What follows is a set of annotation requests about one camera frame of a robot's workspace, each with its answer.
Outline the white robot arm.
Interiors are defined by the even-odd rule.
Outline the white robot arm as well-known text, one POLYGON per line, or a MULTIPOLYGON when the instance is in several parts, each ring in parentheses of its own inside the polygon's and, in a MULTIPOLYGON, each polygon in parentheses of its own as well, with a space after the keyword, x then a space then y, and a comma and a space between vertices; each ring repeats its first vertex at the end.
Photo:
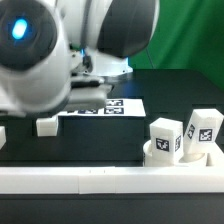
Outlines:
POLYGON ((147 47, 160 0, 0 0, 0 116, 101 109, 113 86, 93 51, 126 59, 147 47))

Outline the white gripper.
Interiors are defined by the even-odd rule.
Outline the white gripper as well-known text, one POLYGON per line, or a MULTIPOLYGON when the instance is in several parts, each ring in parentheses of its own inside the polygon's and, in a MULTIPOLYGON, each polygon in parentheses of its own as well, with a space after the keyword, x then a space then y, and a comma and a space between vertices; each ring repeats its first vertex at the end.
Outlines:
POLYGON ((99 76, 71 78, 71 91, 65 111, 101 109, 106 105, 107 94, 113 89, 99 76))

